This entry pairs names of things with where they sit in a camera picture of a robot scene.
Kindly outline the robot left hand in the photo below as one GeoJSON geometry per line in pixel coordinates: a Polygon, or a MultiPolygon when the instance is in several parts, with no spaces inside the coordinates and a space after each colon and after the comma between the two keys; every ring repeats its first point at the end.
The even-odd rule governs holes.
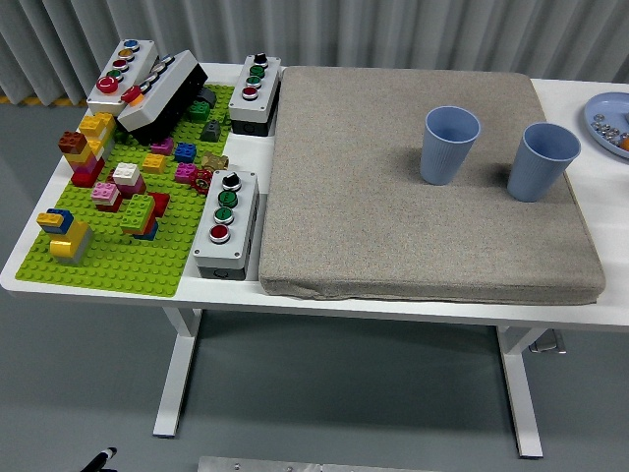
{"type": "Polygon", "coordinates": [[[110,446],[100,451],[86,466],[81,469],[81,472],[99,472],[103,471],[107,462],[113,458],[117,453],[115,446],[110,446]]]}

